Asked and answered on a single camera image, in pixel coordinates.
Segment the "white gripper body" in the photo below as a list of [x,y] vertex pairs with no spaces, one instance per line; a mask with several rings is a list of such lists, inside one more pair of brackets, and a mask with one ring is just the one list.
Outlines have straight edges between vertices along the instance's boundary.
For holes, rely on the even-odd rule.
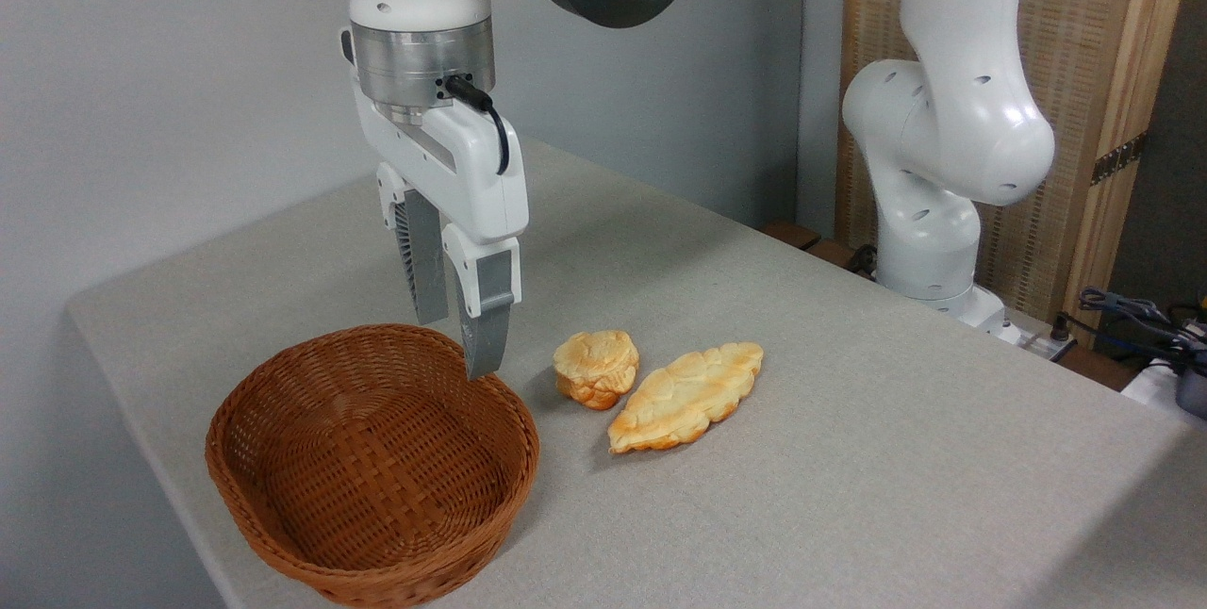
[[383,163],[422,193],[476,244],[521,235],[529,197],[517,131],[471,75],[437,81],[443,107],[406,123],[395,107],[378,106],[351,77],[365,137]]

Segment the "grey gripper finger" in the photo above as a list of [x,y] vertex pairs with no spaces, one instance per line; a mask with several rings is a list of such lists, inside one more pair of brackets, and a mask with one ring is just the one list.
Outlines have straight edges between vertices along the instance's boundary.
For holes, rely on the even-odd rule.
[[445,226],[441,242],[457,275],[467,377],[497,371],[505,361],[511,308],[521,301],[521,258],[514,238],[476,244],[457,226]]
[[393,232],[401,259],[404,260],[418,324],[430,324],[448,317],[444,253],[441,248],[441,215],[422,193],[380,163],[377,183],[381,213]]

